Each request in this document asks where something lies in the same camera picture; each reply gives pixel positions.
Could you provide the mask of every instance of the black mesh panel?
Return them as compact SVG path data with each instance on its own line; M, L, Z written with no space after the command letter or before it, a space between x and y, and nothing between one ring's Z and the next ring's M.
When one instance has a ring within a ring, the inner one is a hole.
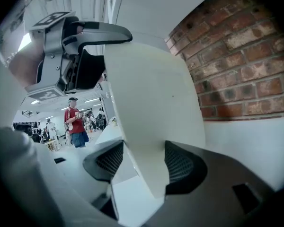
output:
M170 183L187 177L194 168L192 159L181 152L175 151L170 146L165 147L165 164L169 171Z
M97 157L96 164L112 176L117 172L123 160L123 145L119 145Z

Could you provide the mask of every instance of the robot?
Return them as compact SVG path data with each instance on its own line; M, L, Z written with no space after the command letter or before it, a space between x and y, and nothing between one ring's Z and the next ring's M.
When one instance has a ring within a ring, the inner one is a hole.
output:
M62 153L53 161L47 149L24 135L0 130L0 144L4 138L14 146L8 159L4 148L0 150L0 176L33 222L41 226L120 226L111 181L125 147L153 196L165 197L145 226L238 225L274 193L235 159L206 149L193 82L179 58L131 43L133 37L126 28L79 21L71 12L49 15L31 34L43 37L45 56L36 84L26 87L27 95L45 101L88 90L106 70L124 137L103 143L96 153L76 156L80 171L94 189L93 199L86 201L56 167L71 161L70 156ZM104 56L84 50L85 45L95 44L106 45ZM141 97L129 100L134 92ZM146 99L149 103L141 106ZM151 103L156 106L150 109ZM186 122L177 119L175 128L166 121L166 113L180 106L184 112L193 112L187 114ZM144 120L145 114L151 122Z

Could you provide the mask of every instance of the ceiling light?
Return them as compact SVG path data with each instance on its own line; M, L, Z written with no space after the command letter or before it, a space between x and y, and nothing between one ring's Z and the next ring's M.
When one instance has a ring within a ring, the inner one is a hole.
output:
M91 100L89 100L89 101L85 101L85 103L89 103L89 102L97 101L97 100L99 100L99 98L95 98L95 99L91 99Z
M32 40L30 39L29 33L27 33L26 35L23 36L23 39L21 41L21 44L19 46L18 51L20 51L22 48L24 48L25 46L27 46L31 42L32 42Z
M36 104L36 103L39 103L39 101L35 100L35 101L31 102L31 104Z

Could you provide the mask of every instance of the white wall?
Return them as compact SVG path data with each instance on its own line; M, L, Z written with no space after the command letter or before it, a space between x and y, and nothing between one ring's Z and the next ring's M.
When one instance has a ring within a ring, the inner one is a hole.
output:
M284 118L205 122L206 148L233 157L273 189L284 185Z

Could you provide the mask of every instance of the table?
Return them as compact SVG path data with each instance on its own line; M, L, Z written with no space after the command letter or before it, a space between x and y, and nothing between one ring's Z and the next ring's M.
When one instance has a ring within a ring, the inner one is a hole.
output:
M122 140L122 139L123 137L119 125L113 126L112 124L109 124L100 134L99 138L96 141L96 144L111 140Z
M58 144L57 140L50 140L50 141L42 143L42 144L47 145L50 151L53 151L53 150L57 151L56 147L53 144L54 142L56 142L56 144Z

